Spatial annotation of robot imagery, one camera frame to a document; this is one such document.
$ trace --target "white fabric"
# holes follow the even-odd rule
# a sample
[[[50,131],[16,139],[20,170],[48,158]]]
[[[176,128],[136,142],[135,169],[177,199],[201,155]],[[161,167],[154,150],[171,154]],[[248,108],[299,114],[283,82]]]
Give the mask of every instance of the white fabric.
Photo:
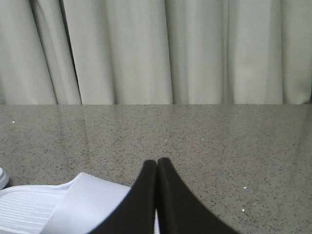
[[[312,0],[30,2],[0,0],[1,103],[311,98]]]

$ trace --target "speckled gray surface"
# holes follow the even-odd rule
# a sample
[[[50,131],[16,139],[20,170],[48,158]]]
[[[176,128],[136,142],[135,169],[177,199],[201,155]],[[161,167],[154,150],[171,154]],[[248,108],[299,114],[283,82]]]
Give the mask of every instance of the speckled gray surface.
[[[312,233],[311,152],[312,105],[0,106],[12,185],[81,171],[132,185],[145,159],[166,156],[242,234]]]

